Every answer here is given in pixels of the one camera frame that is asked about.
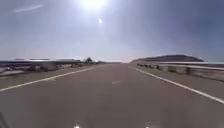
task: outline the blue sky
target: blue sky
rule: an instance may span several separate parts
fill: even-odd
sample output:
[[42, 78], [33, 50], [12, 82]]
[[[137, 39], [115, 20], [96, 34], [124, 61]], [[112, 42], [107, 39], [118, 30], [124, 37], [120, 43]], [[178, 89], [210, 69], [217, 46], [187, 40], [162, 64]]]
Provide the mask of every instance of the blue sky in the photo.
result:
[[80, 0], [0, 1], [0, 59], [186, 54], [224, 61], [223, 41], [222, 0], [107, 0], [98, 9]]

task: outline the sunlight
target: sunlight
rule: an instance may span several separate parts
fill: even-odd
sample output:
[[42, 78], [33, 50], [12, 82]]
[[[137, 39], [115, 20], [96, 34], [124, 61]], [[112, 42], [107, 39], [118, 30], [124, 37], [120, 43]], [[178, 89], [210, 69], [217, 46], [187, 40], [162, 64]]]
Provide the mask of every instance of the sunlight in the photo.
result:
[[107, 0], [80, 0], [85, 9], [98, 10], [107, 4]]

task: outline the mountain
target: mountain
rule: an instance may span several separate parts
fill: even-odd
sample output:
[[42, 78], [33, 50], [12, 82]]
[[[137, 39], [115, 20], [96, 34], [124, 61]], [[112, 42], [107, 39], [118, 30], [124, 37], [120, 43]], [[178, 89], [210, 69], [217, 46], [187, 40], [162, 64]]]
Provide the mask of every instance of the mountain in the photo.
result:
[[186, 56], [186, 55], [164, 55], [164, 56], [158, 56], [158, 57], [146, 57], [146, 58], [140, 58], [133, 60], [135, 61], [159, 61], [159, 62], [204, 62], [204, 60], [192, 57], [192, 56]]

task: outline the guardrail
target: guardrail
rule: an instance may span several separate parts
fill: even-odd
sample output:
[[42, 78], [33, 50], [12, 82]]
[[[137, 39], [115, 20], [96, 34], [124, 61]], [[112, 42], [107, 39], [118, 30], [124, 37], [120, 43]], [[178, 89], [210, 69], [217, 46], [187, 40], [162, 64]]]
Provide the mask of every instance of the guardrail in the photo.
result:
[[0, 60], [0, 73], [22, 70], [32, 71], [51, 71], [61, 68], [75, 68], [84, 65], [98, 64], [96, 62], [81, 62], [80, 60]]
[[137, 65], [161, 71], [224, 81], [224, 63], [222, 62], [139, 62]]

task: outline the asphalt road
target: asphalt road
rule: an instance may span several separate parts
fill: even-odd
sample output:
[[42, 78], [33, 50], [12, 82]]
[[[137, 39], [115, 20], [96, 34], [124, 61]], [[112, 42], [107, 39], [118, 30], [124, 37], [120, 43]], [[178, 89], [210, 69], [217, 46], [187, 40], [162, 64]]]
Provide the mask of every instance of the asphalt road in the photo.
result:
[[9, 128], [224, 127], [223, 82], [130, 66], [1, 79], [0, 111]]

